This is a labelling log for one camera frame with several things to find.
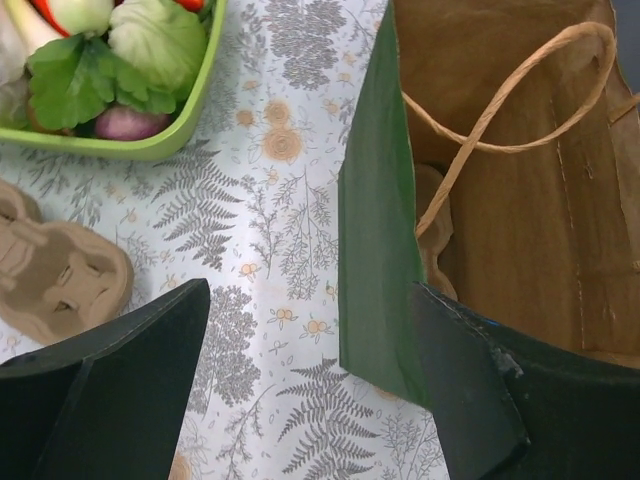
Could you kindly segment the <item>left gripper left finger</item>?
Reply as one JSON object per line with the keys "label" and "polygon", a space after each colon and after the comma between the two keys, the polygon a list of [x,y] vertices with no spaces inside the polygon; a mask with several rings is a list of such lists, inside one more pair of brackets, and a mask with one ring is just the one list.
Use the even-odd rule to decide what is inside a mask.
{"label": "left gripper left finger", "polygon": [[210,308],[192,279],[1,366],[4,479],[166,479]]}

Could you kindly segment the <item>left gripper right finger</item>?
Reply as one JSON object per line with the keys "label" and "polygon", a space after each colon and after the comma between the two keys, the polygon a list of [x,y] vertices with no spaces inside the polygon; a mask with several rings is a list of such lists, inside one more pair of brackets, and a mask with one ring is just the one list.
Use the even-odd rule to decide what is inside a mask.
{"label": "left gripper right finger", "polygon": [[453,479],[635,479],[639,373],[411,289],[418,353]]}

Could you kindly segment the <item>brown green paper bag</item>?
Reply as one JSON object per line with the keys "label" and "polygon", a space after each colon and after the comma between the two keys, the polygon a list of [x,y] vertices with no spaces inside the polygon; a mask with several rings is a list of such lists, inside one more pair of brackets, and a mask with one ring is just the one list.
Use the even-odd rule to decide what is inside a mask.
{"label": "brown green paper bag", "polygon": [[635,1],[392,1],[339,176],[341,366],[428,403],[425,281],[554,346],[639,363]]}

